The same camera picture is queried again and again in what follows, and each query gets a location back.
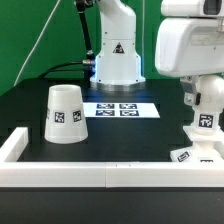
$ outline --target white border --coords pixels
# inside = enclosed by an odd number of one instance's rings
[[[27,144],[16,128],[0,149],[0,187],[224,187],[224,162],[16,162]]]

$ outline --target green wall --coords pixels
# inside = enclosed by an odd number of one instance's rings
[[[56,0],[2,0],[0,6],[0,94],[12,88],[16,76],[36,42]],[[85,45],[74,0],[62,0],[22,79],[37,77],[48,68],[85,58]],[[137,52],[142,55],[142,1],[122,0],[137,15]],[[145,0],[145,77],[162,78],[154,66],[155,42],[161,23],[161,0]],[[98,7],[86,12],[94,51],[100,50]],[[72,74],[81,77],[81,73]]]

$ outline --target upside-down cup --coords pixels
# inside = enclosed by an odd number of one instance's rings
[[[81,89],[75,85],[56,85],[49,89],[45,139],[71,144],[88,137]]]

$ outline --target black tabletop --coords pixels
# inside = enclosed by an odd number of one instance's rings
[[[84,102],[154,103],[160,118],[86,118],[88,139],[57,145],[44,139],[48,90],[75,84]],[[179,80],[150,80],[146,88],[113,93],[82,80],[28,79],[0,97],[0,143],[16,127],[29,128],[27,161],[170,161],[171,150],[191,145],[182,127],[193,120]],[[222,223],[222,188],[1,188],[0,223]]]

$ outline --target white cable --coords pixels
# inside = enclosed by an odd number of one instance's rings
[[[20,71],[19,71],[19,74],[18,74],[18,76],[17,76],[17,78],[16,78],[16,81],[15,81],[15,83],[14,83],[14,86],[16,86],[16,85],[18,84],[19,79],[20,79],[20,77],[21,77],[21,75],[22,75],[22,72],[24,71],[24,69],[25,69],[25,67],[26,67],[26,65],[27,65],[27,63],[28,63],[28,61],[29,61],[29,59],[31,58],[32,54],[33,54],[34,51],[36,50],[36,48],[37,48],[37,46],[38,46],[38,44],[39,44],[41,38],[42,38],[43,35],[44,35],[44,32],[45,32],[45,30],[46,30],[46,28],[47,28],[49,22],[51,21],[51,18],[53,17],[53,15],[54,15],[56,9],[58,8],[60,2],[61,2],[61,0],[58,0],[58,1],[57,1],[56,5],[54,6],[54,8],[53,8],[53,10],[52,10],[52,12],[51,12],[51,14],[49,15],[49,17],[48,17],[48,19],[47,19],[47,21],[46,21],[46,23],[45,23],[45,25],[44,25],[44,27],[43,27],[43,29],[42,29],[40,35],[39,35],[39,37],[38,37],[36,43],[34,44],[32,50],[30,51],[29,55],[27,56],[25,62],[23,63],[23,65],[22,65],[22,67],[21,67],[21,69],[20,69]]]
[[[142,0],[142,75],[145,76],[145,0]]]

